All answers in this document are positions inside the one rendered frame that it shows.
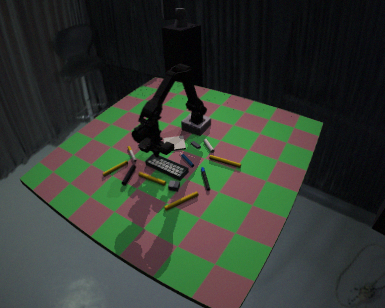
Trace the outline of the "blue stylus with grey tip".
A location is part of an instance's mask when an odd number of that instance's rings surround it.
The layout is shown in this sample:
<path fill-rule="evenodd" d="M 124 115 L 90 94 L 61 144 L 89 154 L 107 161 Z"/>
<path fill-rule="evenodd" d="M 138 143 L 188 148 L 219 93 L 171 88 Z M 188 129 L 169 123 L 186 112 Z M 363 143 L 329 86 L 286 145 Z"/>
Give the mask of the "blue stylus with grey tip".
<path fill-rule="evenodd" d="M 181 154 L 181 153 L 180 153 Z M 194 164 L 184 155 L 181 154 L 181 157 L 191 166 L 194 167 Z"/>

